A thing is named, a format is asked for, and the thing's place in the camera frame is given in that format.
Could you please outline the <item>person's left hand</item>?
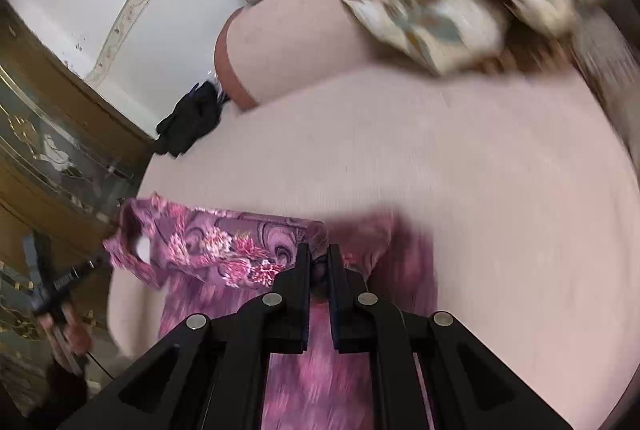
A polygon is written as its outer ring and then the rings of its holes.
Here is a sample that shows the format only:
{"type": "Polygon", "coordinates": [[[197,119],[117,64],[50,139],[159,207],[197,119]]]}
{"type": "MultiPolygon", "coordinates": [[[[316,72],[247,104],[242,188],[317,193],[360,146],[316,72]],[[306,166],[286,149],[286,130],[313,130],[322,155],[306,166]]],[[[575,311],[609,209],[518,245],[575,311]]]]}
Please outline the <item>person's left hand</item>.
{"type": "Polygon", "coordinates": [[[51,314],[39,316],[38,321],[49,340],[55,361],[66,372],[80,375],[81,363],[92,349],[91,335],[72,303],[64,302],[61,312],[64,324],[57,323],[51,314]]]}

